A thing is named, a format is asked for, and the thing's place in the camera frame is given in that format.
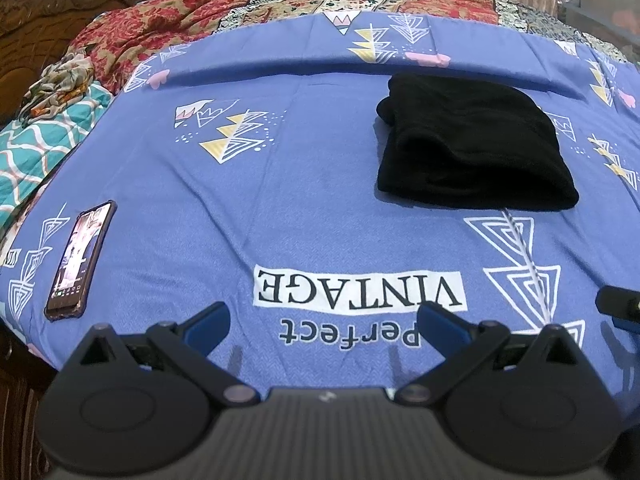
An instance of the phone screen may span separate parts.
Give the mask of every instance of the phone screen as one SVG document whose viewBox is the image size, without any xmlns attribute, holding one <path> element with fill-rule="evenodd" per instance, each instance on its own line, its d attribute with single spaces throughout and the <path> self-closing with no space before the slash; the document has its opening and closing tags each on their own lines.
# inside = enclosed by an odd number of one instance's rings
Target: phone screen
<svg viewBox="0 0 640 480">
<path fill-rule="evenodd" d="M 115 202 L 107 202 L 78 216 L 47 301 L 45 315 L 49 319 L 57 319 L 60 313 L 56 312 L 61 310 L 74 317 L 84 312 L 84 298 L 114 210 Z"/>
</svg>

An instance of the ribbed gray surface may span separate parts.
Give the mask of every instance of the ribbed gray surface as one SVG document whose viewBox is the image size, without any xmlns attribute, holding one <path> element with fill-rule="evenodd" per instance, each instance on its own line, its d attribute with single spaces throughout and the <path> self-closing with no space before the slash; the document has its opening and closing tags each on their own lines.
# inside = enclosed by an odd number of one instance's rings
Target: ribbed gray surface
<svg viewBox="0 0 640 480">
<path fill-rule="evenodd" d="M 50 480 L 88 478 L 60 471 L 49 476 Z M 274 390 L 258 406 L 227 410 L 190 455 L 130 480 L 532 478 L 502 473 L 459 451 L 428 410 L 393 404 L 382 389 L 338 389 L 330 394 L 327 390 Z M 540 480 L 609 477 L 593 471 Z"/>
</svg>

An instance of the wooden headboard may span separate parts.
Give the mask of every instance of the wooden headboard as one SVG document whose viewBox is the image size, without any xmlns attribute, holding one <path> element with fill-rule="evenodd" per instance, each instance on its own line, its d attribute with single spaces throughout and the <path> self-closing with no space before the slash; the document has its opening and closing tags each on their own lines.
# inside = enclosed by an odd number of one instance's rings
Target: wooden headboard
<svg viewBox="0 0 640 480">
<path fill-rule="evenodd" d="M 98 15 L 139 0 L 0 0 L 0 128 L 29 86 Z"/>
</svg>

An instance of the wooden bed frame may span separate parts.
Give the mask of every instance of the wooden bed frame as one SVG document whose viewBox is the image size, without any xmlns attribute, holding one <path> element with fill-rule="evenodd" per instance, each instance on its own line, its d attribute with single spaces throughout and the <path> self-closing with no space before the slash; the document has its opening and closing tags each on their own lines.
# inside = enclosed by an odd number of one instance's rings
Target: wooden bed frame
<svg viewBox="0 0 640 480">
<path fill-rule="evenodd" d="M 0 128 L 44 67 L 98 15 L 140 0 L 0 0 Z M 39 480 L 50 469 L 34 415 L 56 371 L 0 321 L 0 480 Z"/>
</svg>

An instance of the teal patterned fabric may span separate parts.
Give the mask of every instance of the teal patterned fabric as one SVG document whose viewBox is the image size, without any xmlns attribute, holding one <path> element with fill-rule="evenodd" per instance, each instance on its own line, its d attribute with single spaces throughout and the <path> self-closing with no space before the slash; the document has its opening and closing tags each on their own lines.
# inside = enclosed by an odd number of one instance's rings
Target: teal patterned fabric
<svg viewBox="0 0 640 480">
<path fill-rule="evenodd" d="M 112 99 L 109 91 L 94 82 L 84 99 L 53 119 L 26 128 L 13 121 L 0 132 L 0 235 L 15 209 L 87 136 Z"/>
</svg>

